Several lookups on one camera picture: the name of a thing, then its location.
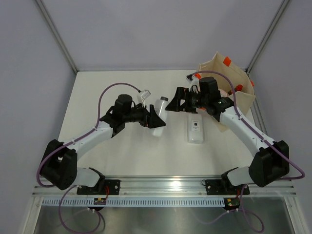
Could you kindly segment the peach bottle pink cap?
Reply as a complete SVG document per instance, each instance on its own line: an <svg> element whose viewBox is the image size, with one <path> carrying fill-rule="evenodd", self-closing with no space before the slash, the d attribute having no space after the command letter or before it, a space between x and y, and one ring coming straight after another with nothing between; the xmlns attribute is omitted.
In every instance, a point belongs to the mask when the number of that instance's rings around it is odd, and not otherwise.
<svg viewBox="0 0 312 234"><path fill-rule="evenodd" d="M224 91L223 89L219 89L219 91L222 98L226 98L229 96L228 92Z"/></svg>

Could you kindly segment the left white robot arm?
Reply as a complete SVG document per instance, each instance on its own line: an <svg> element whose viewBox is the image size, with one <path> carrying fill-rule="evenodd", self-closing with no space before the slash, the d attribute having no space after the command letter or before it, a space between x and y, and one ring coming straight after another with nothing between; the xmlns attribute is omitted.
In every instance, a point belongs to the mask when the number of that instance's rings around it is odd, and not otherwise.
<svg viewBox="0 0 312 234"><path fill-rule="evenodd" d="M146 109L141 103L133 106L130 95L122 94L89 132L69 142L50 141L37 173L47 179L51 186L66 190L80 186L92 194L100 194L105 188L105 175L94 168L79 168L78 160L98 144L119 134L126 123L138 122L150 129L164 127L165 121L153 105Z"/></svg>

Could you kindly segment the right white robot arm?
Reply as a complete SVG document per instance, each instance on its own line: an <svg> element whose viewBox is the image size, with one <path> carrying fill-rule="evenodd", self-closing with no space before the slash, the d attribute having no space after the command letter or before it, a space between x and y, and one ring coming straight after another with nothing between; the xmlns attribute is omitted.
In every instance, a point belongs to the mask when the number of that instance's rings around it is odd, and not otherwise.
<svg viewBox="0 0 312 234"><path fill-rule="evenodd" d="M244 119L233 100L222 97L213 77L199 80L199 91L178 87L167 111L195 113L203 108L215 120L226 125L245 144L253 156L249 166L233 168L221 175L221 189L228 194L239 186L255 184L265 187L290 171L289 147L275 141Z"/></svg>

